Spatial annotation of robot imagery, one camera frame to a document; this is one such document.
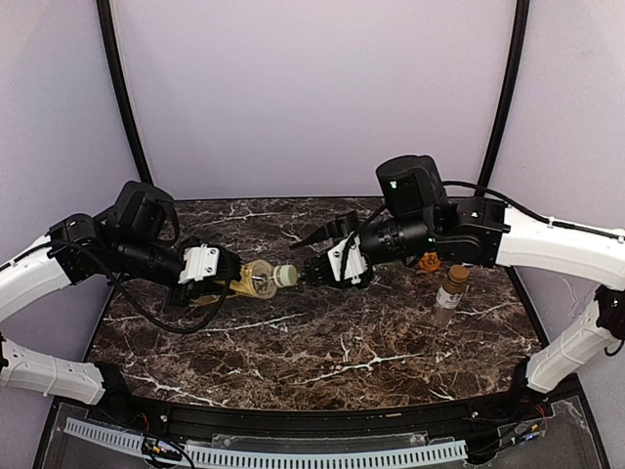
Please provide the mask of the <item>yellow tea bottle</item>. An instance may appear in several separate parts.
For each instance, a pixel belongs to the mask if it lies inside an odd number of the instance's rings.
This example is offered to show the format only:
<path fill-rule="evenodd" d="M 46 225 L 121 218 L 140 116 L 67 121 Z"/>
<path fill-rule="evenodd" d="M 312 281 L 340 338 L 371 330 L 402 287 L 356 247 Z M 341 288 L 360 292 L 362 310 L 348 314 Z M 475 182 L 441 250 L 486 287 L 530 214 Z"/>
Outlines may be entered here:
<path fill-rule="evenodd" d="M 230 283 L 227 298 L 237 296 L 264 300 L 272 298 L 278 289 L 273 281 L 273 271 L 274 266 L 265 260 L 255 260 L 243 265 L 240 268 L 240 280 L 233 280 Z M 225 282 L 225 277 L 210 277 L 202 293 L 190 300 L 191 305 L 205 306 L 216 303 Z"/>

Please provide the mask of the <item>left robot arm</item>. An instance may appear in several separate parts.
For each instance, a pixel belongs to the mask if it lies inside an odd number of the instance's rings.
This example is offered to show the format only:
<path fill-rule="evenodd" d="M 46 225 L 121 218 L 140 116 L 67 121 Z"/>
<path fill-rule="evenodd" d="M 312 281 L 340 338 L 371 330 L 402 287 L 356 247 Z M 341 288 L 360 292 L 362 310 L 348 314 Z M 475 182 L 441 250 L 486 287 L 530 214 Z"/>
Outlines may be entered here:
<path fill-rule="evenodd" d="M 241 279 L 240 257 L 200 238 L 161 237 L 165 224 L 180 228 L 174 200 L 147 183 L 126 183 L 115 203 L 96 216 L 74 214 L 56 223 L 1 267 L 1 318 L 97 275 L 123 277 L 169 290 L 169 303 L 187 306 L 206 294 L 223 304 Z M 1 340 L 1 385 L 98 405 L 125 395 L 114 365 L 71 362 Z"/>

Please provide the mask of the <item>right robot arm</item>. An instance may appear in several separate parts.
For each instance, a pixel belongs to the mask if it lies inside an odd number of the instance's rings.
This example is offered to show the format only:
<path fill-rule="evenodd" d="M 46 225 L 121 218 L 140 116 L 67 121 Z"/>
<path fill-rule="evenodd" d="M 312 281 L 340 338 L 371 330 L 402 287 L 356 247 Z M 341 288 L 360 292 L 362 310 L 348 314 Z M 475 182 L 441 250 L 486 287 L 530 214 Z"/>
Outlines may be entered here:
<path fill-rule="evenodd" d="M 319 227 L 301 246 L 333 241 L 307 259 L 311 286 L 364 288 L 379 264 L 416 264 L 424 254 L 482 267 L 527 267 L 598 284 L 582 317 L 515 369 L 517 392 L 547 394 L 578 367 L 624 339 L 624 232 L 539 215 L 504 194 L 480 188 L 449 198 L 428 155 L 382 163 L 376 177 L 384 202 L 365 221 L 354 212 Z"/>

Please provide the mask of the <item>pale green bottle cap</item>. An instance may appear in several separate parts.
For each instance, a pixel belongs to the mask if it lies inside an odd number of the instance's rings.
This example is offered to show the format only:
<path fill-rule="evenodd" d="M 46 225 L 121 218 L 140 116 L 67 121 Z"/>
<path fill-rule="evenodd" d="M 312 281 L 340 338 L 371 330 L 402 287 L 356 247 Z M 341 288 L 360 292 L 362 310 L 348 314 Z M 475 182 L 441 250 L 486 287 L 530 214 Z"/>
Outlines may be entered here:
<path fill-rule="evenodd" d="M 299 281 L 299 273 L 294 265 L 275 266 L 272 271 L 272 281 L 277 288 L 296 286 Z"/>

